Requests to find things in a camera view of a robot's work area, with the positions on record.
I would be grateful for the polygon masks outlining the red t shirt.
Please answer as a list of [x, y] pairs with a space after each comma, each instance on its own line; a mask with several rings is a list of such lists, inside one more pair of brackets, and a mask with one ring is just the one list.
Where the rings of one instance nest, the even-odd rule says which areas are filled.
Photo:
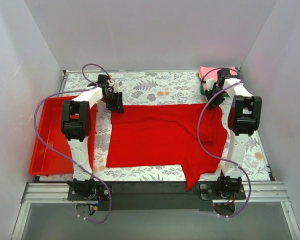
[[202, 174], [213, 174], [228, 132], [220, 107], [205, 104], [127, 105], [111, 113], [111, 135], [106, 166], [181, 165], [189, 191]]

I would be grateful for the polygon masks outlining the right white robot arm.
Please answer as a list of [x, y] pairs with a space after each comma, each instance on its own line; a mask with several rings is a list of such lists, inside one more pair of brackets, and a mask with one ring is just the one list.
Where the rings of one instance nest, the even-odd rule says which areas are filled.
[[262, 98], [246, 90], [243, 77], [237, 70], [217, 67], [214, 71], [217, 79], [210, 79], [206, 74], [201, 78], [208, 100], [203, 111], [218, 107], [225, 100], [225, 95], [230, 97], [232, 104], [227, 119], [230, 143], [220, 176], [216, 181], [200, 186], [201, 197], [204, 200], [227, 201], [249, 199], [242, 185], [241, 175], [247, 174], [242, 164], [248, 141], [260, 125]]

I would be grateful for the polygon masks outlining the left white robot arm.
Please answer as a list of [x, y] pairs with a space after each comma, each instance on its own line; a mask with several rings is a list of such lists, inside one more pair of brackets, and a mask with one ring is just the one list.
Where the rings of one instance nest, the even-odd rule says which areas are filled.
[[109, 111], [124, 113], [123, 93], [119, 91], [119, 84], [107, 73], [100, 74], [87, 91], [72, 100], [65, 100], [61, 107], [61, 133], [67, 140], [74, 161], [70, 185], [85, 200], [91, 200], [97, 194], [90, 166], [88, 138], [92, 133], [91, 108], [99, 101], [104, 102]]

